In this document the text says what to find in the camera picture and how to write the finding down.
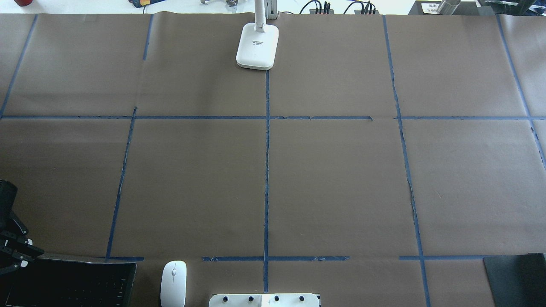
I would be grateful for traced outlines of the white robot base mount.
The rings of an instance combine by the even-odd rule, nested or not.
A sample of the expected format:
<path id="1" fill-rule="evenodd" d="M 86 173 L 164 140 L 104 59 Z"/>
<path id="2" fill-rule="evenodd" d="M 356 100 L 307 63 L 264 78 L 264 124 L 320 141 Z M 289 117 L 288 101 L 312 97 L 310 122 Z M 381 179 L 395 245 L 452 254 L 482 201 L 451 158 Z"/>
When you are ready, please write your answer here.
<path id="1" fill-rule="evenodd" d="M 209 307 L 320 307 L 320 296 L 313 293 L 218 294 Z"/>

